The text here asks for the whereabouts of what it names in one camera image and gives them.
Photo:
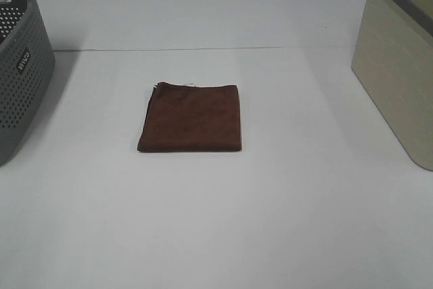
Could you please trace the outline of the brown towel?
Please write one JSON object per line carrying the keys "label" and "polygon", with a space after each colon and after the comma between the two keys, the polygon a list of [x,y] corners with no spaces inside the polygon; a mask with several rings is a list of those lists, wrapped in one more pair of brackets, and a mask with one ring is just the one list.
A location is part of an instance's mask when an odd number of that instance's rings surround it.
{"label": "brown towel", "polygon": [[154,86],[137,150],[145,153],[239,152],[241,106],[237,86]]}

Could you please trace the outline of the beige plastic basket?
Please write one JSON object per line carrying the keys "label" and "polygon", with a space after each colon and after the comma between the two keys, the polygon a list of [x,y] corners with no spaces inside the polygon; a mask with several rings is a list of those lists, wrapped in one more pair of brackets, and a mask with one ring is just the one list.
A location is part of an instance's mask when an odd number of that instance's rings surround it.
{"label": "beige plastic basket", "polygon": [[410,159],[432,170],[432,0],[366,0],[351,68]]}

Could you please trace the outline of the grey perforated plastic basket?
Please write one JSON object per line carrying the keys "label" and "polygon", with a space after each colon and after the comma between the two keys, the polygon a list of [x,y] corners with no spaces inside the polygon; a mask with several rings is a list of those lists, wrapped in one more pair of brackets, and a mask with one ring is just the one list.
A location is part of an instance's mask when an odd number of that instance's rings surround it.
{"label": "grey perforated plastic basket", "polygon": [[17,150],[55,68],[37,0],[1,3],[1,164]]}

